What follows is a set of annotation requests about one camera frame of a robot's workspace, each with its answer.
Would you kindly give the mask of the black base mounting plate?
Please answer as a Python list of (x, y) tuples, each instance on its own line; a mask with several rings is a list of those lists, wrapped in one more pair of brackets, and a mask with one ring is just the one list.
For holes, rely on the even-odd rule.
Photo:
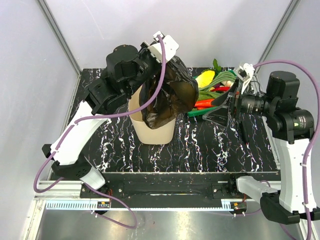
[(214, 208), (222, 200), (246, 200), (232, 173), (104, 173), (99, 194), (82, 185), (81, 198), (116, 197), (132, 209)]

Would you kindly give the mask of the red chili pepper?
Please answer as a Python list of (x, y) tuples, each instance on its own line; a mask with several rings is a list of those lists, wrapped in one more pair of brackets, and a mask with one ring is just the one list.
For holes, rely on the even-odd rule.
[(229, 86), (220, 86), (211, 90), (211, 92), (227, 92), (230, 90)]

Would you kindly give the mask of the large orange carrot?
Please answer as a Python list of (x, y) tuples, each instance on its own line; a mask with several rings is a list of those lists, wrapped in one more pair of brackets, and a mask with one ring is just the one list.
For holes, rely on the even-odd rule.
[(204, 99), (204, 100), (198, 100), (194, 107), (195, 108), (211, 108), (214, 107), (215, 105), (213, 104), (214, 98), (210, 99)]

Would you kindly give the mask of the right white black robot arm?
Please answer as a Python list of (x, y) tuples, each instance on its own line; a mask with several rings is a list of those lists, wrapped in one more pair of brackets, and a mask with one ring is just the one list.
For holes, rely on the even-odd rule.
[(228, 194), (233, 198), (243, 194), (252, 198), (272, 222), (291, 225), (302, 219), (318, 220), (320, 209), (312, 185), (303, 183), (304, 152), (315, 134), (315, 121), (309, 111), (297, 107), (299, 79), (291, 72), (273, 71), (265, 93), (243, 92), (242, 86), (237, 78), (203, 119), (226, 127), (244, 114), (265, 117), (278, 149), (281, 188), (269, 187), (248, 174), (238, 174), (228, 184)]

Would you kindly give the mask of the green plastic basket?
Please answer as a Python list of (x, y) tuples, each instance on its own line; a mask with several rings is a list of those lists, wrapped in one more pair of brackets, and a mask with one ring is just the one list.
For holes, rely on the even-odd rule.
[[(222, 81), (220, 83), (220, 86), (216, 86), (216, 87), (217, 88), (218, 87), (224, 87), (224, 86), (231, 87), (233, 84), (234, 84), (234, 82), (231, 82), (230, 80), (224, 80), (224, 81)], [(208, 111), (210, 111), (212, 109), (213, 109), (213, 107), (209, 107), (209, 108), (195, 108), (195, 107), (193, 107), (193, 109), (190, 112), (188, 112), (187, 114), (188, 114), (189, 117), (195, 117), (195, 116), (203, 115), (204, 113), (206, 113), (206, 112), (208, 112)]]

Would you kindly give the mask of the black trash bag roll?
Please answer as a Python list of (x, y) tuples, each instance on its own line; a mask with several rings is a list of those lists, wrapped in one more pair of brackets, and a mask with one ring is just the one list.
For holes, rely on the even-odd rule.
[(160, 90), (162, 89), (170, 95), (170, 103), (176, 117), (191, 111), (199, 97), (197, 81), (191, 76), (181, 58), (176, 55), (166, 64)]

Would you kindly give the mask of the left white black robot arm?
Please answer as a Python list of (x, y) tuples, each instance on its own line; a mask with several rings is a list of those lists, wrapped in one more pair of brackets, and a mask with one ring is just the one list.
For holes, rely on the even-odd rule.
[[(53, 172), (62, 179), (76, 178), (91, 187), (98, 198), (107, 195), (109, 186), (82, 154), (82, 150), (96, 130), (108, 119), (132, 115), (147, 108), (159, 94), (165, 78), (166, 64), (171, 58), (170, 47), (161, 37), (153, 44), (143, 43), (140, 49), (133, 45), (119, 45), (106, 56), (106, 67), (99, 78), (86, 89), (77, 112), (61, 136), (42, 151), (53, 161)], [(123, 113), (116, 110), (126, 104), (137, 90), (156, 74), (160, 74), (153, 95), (142, 106)]]

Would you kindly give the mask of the green long beans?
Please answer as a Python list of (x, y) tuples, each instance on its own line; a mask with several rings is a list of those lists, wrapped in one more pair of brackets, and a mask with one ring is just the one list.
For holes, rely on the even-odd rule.
[(223, 82), (223, 81), (231, 81), (234, 83), (236, 80), (236, 75), (230, 71), (222, 71), (220, 72), (207, 86), (200, 87), (199, 91), (209, 91), (215, 85)]

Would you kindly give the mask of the beige plastic trash bin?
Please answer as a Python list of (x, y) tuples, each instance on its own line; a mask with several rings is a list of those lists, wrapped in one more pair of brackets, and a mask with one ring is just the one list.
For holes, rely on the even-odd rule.
[(173, 139), (176, 115), (170, 102), (170, 95), (161, 89), (147, 108), (129, 116), (134, 131), (141, 143), (164, 145)]

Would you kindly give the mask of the yellow white napa cabbage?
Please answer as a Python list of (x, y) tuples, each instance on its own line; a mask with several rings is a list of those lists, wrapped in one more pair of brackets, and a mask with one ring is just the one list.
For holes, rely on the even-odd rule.
[(216, 73), (214, 70), (205, 70), (199, 76), (195, 78), (198, 88), (205, 88), (207, 87), (214, 79)]

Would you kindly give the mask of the aluminium frame rail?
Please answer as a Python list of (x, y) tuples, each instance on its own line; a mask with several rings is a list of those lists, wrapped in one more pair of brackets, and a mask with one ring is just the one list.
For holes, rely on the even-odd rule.
[(299, 225), (266, 220), (259, 205), (217, 193), (127, 193), (108, 200), (104, 215), (95, 216), (103, 198), (75, 181), (61, 181), (35, 195), (42, 201), (39, 240), (302, 240)]

